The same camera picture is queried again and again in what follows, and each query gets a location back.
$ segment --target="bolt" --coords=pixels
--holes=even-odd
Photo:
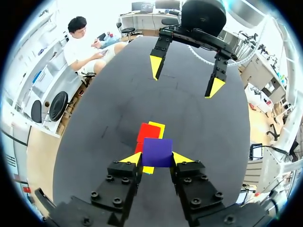
[[[194,198],[191,200],[190,205],[192,207],[199,207],[201,205],[201,200],[200,198]]]
[[[113,204],[115,207],[119,207],[122,205],[122,200],[119,197],[113,199]]]
[[[96,199],[99,196],[98,192],[91,192],[90,197]]]
[[[215,196],[216,198],[218,198],[218,199],[223,198],[222,192],[217,192],[214,196]]]
[[[201,178],[201,180],[204,180],[204,181],[208,180],[208,177],[206,175],[202,175],[200,178]]]
[[[106,176],[106,180],[107,180],[108,182],[110,182],[110,181],[113,181],[114,178],[113,178],[112,175],[107,175],[107,176]]]
[[[127,177],[124,177],[122,179],[122,184],[129,184],[129,183],[130,183],[130,180]]]
[[[227,225],[231,225],[235,223],[235,221],[236,221],[236,217],[232,214],[227,215],[224,219],[224,223]]]
[[[191,179],[188,177],[188,178],[185,178],[184,180],[183,180],[183,182],[184,182],[184,184],[189,184],[189,183],[191,183]]]
[[[82,219],[81,219],[81,223],[82,225],[84,226],[91,226],[93,223],[92,223],[92,220],[88,217],[88,216],[84,216]]]

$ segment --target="man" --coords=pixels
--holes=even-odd
[[[101,42],[86,33],[86,24],[84,17],[76,17],[70,21],[68,30],[72,38],[65,45],[64,56],[67,64],[81,75],[97,75],[126,44],[113,44],[104,49],[107,50],[105,54],[101,54]]]

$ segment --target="wooden floor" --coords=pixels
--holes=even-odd
[[[70,105],[69,112],[72,113],[76,108],[81,96],[79,91],[85,91],[85,87],[81,86],[73,98],[73,104]],[[273,117],[268,113],[267,117],[260,110],[252,110],[249,108],[250,116],[250,141],[254,143],[263,143],[264,145],[272,144],[271,135],[266,135],[270,124],[274,124],[279,133],[282,125],[275,123]],[[69,117],[62,118],[58,133],[63,135],[65,128],[68,126]],[[32,129],[28,140],[27,149],[27,176],[28,184],[32,192],[41,187],[44,193],[53,200],[53,169],[56,159],[57,150],[61,139],[55,138],[37,129]],[[40,204],[33,194],[36,206],[44,216],[48,215],[46,209]]]

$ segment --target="colored block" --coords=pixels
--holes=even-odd
[[[172,152],[174,154],[174,160],[175,160],[175,163],[178,164],[178,163],[182,163],[182,162],[194,162],[193,160],[187,158],[187,157],[184,157],[180,154],[177,154],[176,152]]]
[[[148,124],[154,125],[154,126],[157,126],[157,127],[161,128],[159,139],[162,139],[163,138],[163,134],[164,134],[165,124],[160,124],[160,123],[156,123],[156,122],[148,122]]]
[[[142,123],[137,137],[137,142],[143,143],[144,138],[158,138],[160,131],[161,131],[160,127],[150,125],[147,123]]]
[[[143,167],[143,173],[153,174],[154,169],[155,169],[154,167],[144,166]]]
[[[138,152],[143,152],[143,144],[142,143],[137,143],[136,150],[134,151],[135,154]]]
[[[170,167],[171,155],[171,139],[144,139],[142,153],[143,166]]]
[[[131,163],[135,163],[137,165],[141,154],[142,154],[142,152],[139,152],[139,153],[129,156],[119,162],[131,162]]]

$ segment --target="red block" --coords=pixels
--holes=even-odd
[[[138,152],[143,152],[143,144],[142,143],[137,143],[136,150],[134,151],[135,154]]]
[[[144,138],[159,138],[160,131],[161,131],[160,127],[150,125],[147,123],[142,123],[137,138],[137,142],[143,144]]]

